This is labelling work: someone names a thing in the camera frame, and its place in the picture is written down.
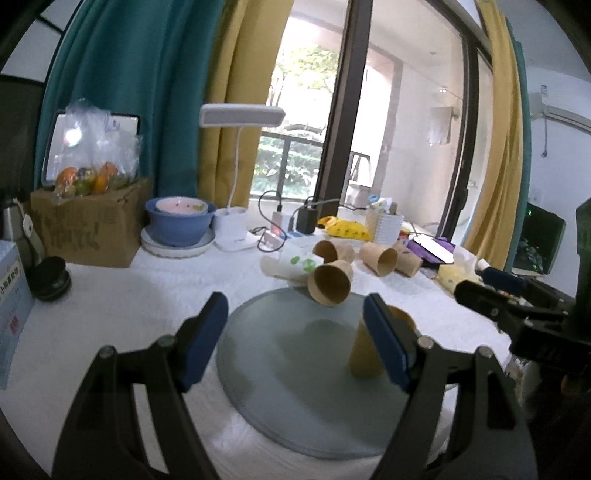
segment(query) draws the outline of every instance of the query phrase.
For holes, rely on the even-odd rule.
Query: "white plate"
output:
[[[152,239],[145,228],[141,233],[142,246],[151,254],[164,258],[191,258],[201,255],[213,245],[215,237],[213,230],[208,228],[205,235],[203,235],[196,245],[191,245],[190,247],[168,247]]]
[[[196,216],[207,213],[207,203],[191,197],[166,197],[156,202],[156,209],[174,215]]]

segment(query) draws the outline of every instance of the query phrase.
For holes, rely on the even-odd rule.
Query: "brown paper cup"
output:
[[[390,305],[388,307],[395,317],[406,320],[413,330],[417,329],[417,325],[408,313]],[[384,364],[379,357],[379,353],[363,317],[357,326],[355,343],[353,343],[353,348],[349,355],[349,369],[351,370],[351,374],[356,378],[375,378],[384,371]]]
[[[359,250],[359,258],[371,268],[378,277],[384,277],[394,271],[398,261],[396,250],[385,245],[366,242]]]
[[[308,278],[308,291],[315,301],[326,307],[343,303],[351,292],[353,268],[344,260],[316,267]]]
[[[324,263],[331,263],[339,259],[339,254],[336,251],[336,247],[330,240],[321,240],[314,246],[312,250],[314,255],[324,258]]]
[[[321,240],[312,250],[314,255],[324,258],[324,263],[331,263],[335,260],[344,260],[347,263],[353,263],[355,260],[355,250],[349,244],[335,245],[330,240]]]
[[[398,252],[396,270],[407,277],[414,277],[421,268],[423,260],[406,248],[402,242],[395,243],[392,248]]]

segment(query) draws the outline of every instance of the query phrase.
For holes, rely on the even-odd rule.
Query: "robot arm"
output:
[[[492,351],[448,351],[391,315],[379,295],[364,315],[392,382],[410,398],[373,480],[533,479],[535,455],[511,387]],[[217,480],[182,393],[198,383],[228,319],[228,301],[214,293],[175,336],[141,351],[103,347],[67,416],[54,461],[56,479],[197,478]],[[145,384],[169,475],[148,464],[133,384]],[[447,384],[459,388],[449,447],[426,466]]]

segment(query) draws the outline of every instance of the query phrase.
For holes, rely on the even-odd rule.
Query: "blue bowl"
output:
[[[156,202],[161,199],[152,199],[145,205],[150,215],[152,239],[171,247],[190,247],[199,243],[212,222],[216,206],[207,202],[207,213],[193,216],[178,215],[158,210]]]

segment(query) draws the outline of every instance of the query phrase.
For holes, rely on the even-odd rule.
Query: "white desk lamp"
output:
[[[238,183],[240,134],[244,127],[278,127],[285,118],[282,108],[242,103],[206,103],[201,107],[199,125],[202,128],[236,127],[234,155],[234,182],[226,208],[218,209],[213,218],[216,244],[225,251],[238,251],[254,247],[258,238],[248,232],[248,210],[232,207],[232,199]]]

